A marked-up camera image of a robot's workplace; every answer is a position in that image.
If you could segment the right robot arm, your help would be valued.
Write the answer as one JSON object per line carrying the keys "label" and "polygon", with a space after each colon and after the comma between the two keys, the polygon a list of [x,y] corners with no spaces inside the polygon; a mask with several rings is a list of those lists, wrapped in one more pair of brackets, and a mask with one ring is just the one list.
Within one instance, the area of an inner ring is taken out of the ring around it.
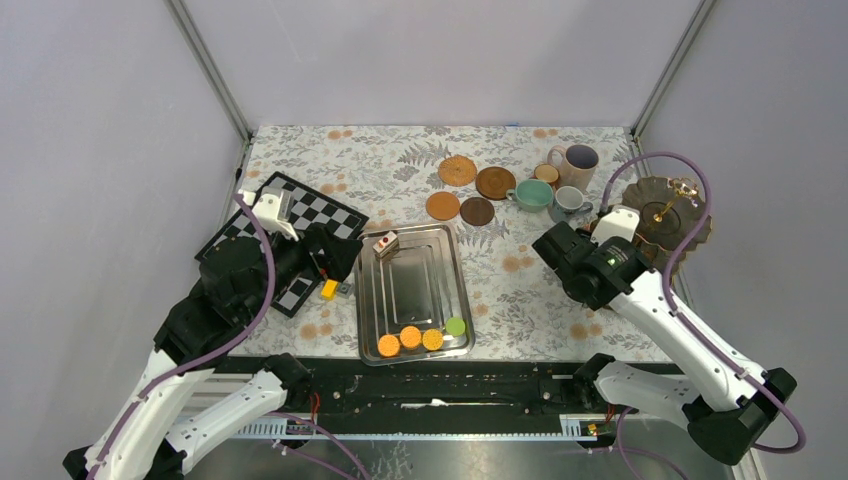
{"label": "right robot arm", "polygon": [[633,407],[685,430],[707,455],[736,465],[776,419],[797,382],[765,370],[721,340],[628,240],[602,243],[560,222],[533,244],[566,295],[592,310],[608,307],[637,326],[684,374],[674,380],[598,353],[574,374],[583,410]]}

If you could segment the green macaron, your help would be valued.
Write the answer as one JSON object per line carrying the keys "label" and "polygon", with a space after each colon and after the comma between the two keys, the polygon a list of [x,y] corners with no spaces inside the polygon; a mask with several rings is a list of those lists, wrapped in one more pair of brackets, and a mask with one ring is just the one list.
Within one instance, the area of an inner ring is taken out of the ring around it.
{"label": "green macaron", "polygon": [[460,317],[451,317],[444,324],[444,330],[448,335],[461,337],[466,333],[466,323]]}

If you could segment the orange waffle cookie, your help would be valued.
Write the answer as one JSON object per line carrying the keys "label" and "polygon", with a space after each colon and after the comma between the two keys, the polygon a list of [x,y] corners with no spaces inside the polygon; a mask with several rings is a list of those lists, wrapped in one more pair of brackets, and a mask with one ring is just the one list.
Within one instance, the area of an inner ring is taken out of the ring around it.
{"label": "orange waffle cookie", "polygon": [[423,334],[416,326],[406,326],[399,333],[399,341],[403,348],[415,350],[422,346]]}

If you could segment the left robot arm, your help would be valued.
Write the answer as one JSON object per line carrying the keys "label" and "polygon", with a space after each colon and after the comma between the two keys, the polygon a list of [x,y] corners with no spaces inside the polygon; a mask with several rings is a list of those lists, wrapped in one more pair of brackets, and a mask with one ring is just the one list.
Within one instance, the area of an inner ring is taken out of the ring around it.
{"label": "left robot arm", "polygon": [[63,460],[74,479],[181,479],[206,454],[260,416],[315,407],[306,367],[271,355],[248,383],[182,424],[176,419],[225,356],[282,293],[307,293],[305,274],[341,281],[362,249],[359,239],[312,225],[291,240],[281,233],[230,234],[199,260],[200,278],[175,304],[133,393],[96,443]]}

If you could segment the chocolate cake slice with cherry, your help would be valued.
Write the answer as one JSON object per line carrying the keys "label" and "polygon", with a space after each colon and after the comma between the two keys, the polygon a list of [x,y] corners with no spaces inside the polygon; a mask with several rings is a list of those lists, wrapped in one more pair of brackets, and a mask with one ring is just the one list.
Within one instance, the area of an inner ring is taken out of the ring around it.
{"label": "chocolate cake slice with cherry", "polygon": [[373,252],[376,258],[385,258],[399,248],[399,238],[395,231],[385,232],[378,237],[373,244]]}

